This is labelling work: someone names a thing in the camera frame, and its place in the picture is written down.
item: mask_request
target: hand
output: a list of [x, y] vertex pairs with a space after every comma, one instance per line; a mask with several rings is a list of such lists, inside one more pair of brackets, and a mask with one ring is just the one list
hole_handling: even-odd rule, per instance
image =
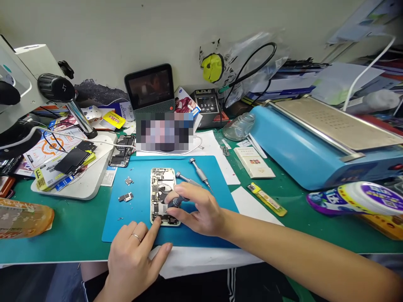
[[157, 279], [172, 249], [172, 243], [165, 243], [152, 261], [148, 258], [160, 225], [157, 217], [150, 230], [144, 222], [135, 221], [120, 229], [110, 246], [109, 275], [103, 289], [106, 301], [131, 302]]
[[167, 195], [164, 203], [168, 204], [179, 195], [193, 201], [198, 211], [187, 213], [181, 208], [171, 207], [167, 210], [169, 215], [174, 216], [196, 233], [207, 236], [222, 236], [226, 229], [225, 210], [220, 208], [209, 191], [187, 182], [182, 182], [176, 185], [173, 191]]

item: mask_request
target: glass bottle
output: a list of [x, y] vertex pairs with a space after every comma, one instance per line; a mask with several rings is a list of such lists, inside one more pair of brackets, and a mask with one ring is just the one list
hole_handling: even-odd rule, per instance
[[0, 239], [42, 234], [51, 227], [54, 217], [48, 206], [0, 198]]
[[242, 141], [248, 136], [254, 123], [255, 115], [250, 112], [245, 112], [226, 124], [222, 129], [222, 133], [226, 138], [232, 141]]

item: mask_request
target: black pants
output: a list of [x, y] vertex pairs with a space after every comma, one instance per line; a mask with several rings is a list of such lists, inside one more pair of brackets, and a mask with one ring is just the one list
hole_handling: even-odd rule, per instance
[[[94, 301], [102, 290], [107, 276], [108, 272], [105, 272], [83, 282], [88, 302]], [[267, 263], [258, 263], [171, 279], [164, 279], [160, 276], [135, 301], [233, 302], [236, 300], [237, 302], [282, 302], [283, 297], [295, 302], [300, 301], [281, 272]]]

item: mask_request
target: white wall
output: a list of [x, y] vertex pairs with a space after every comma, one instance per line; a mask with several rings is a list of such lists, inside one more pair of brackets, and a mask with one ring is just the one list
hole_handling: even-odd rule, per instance
[[[13, 47], [45, 43], [75, 83], [124, 90], [130, 72], [168, 62], [175, 86], [203, 84], [198, 47], [284, 27], [291, 57], [320, 61], [324, 44], [363, 0], [0, 0], [0, 32]], [[369, 42], [380, 48], [387, 41]], [[356, 55], [367, 54], [365, 47]]]

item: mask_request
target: glass jar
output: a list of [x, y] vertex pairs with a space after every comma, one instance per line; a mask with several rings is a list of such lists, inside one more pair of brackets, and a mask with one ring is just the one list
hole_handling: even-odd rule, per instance
[[250, 133], [255, 123], [255, 115], [245, 112], [236, 119], [226, 124], [222, 129], [224, 136], [232, 141], [242, 141]]

